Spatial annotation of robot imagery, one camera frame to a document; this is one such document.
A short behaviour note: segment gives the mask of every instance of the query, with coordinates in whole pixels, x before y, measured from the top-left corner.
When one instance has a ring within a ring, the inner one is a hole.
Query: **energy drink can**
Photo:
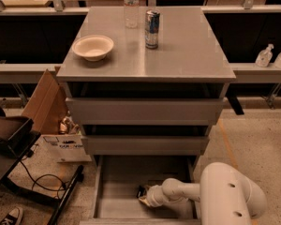
[[[159,17],[158,10],[147,10],[146,12],[145,40],[146,47],[149,49],[158,47]]]

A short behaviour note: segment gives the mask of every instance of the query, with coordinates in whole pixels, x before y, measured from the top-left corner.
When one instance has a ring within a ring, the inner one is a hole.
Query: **bowl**
[[[75,54],[92,62],[103,59],[112,48],[113,41],[109,37],[101,35],[82,37],[72,46]]]

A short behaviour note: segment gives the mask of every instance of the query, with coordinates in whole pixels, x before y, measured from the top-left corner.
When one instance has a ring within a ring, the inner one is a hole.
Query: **white robotic arm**
[[[158,207],[186,199],[200,202],[202,225],[251,225],[251,218],[259,218],[267,207],[265,194],[257,184],[219,162],[204,169],[200,184],[169,178],[161,186],[150,187],[145,203]]]

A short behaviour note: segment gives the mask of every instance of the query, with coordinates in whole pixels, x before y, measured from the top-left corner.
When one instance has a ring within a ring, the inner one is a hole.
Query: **sneaker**
[[[11,210],[0,222],[0,225],[19,225],[22,220],[22,208],[16,207]]]

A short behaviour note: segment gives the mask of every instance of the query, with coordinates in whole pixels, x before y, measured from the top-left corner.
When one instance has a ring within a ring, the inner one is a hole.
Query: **floor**
[[[252,224],[281,224],[281,97],[275,101],[275,110],[269,109],[260,97],[244,97],[240,101],[244,115],[235,115],[227,101],[225,102],[225,109],[211,131],[208,148],[195,169],[195,177],[199,182],[200,173],[207,164],[215,161],[228,163],[260,185],[267,196],[267,212],[260,219],[252,221]],[[17,106],[10,106],[7,100],[3,101],[3,105],[7,115],[21,112]],[[94,163],[56,162],[56,157],[41,142],[37,142],[33,149],[34,155],[23,163],[35,179],[52,173],[66,181],[78,165],[84,166],[84,180],[75,187],[58,224],[78,225],[81,220],[87,220],[94,194]],[[33,185],[21,164],[9,177],[25,188]],[[47,188],[59,188],[60,185],[57,179],[48,176],[39,180],[39,183]],[[56,195],[56,192],[45,191],[39,187],[35,187],[35,190]],[[17,198],[4,187],[0,187],[0,220],[14,206],[23,208],[22,225],[45,225],[51,217],[51,208]]]

